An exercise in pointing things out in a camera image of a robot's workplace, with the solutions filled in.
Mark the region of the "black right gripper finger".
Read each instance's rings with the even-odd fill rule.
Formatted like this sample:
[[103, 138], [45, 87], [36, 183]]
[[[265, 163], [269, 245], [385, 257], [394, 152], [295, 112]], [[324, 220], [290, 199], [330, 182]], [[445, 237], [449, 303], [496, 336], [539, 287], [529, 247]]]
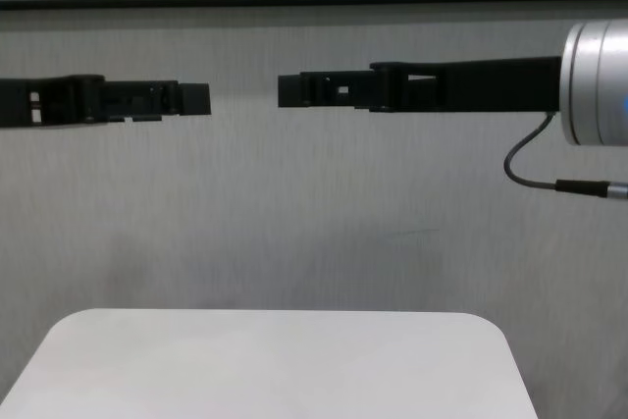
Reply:
[[278, 77], [280, 108], [369, 109], [373, 97], [372, 71], [304, 72]]

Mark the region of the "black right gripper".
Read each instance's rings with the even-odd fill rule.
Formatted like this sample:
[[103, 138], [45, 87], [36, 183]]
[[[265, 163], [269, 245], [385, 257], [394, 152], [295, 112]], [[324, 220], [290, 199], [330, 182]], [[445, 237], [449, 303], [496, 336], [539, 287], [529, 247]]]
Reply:
[[556, 56], [449, 63], [373, 63], [381, 106], [394, 113], [515, 113], [558, 110]]

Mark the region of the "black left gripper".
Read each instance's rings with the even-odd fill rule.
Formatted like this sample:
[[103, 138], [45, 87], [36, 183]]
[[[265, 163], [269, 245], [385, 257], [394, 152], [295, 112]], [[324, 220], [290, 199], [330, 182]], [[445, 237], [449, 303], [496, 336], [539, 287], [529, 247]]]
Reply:
[[159, 122], [210, 114], [207, 83], [104, 81], [96, 75], [1, 79], [2, 129]]

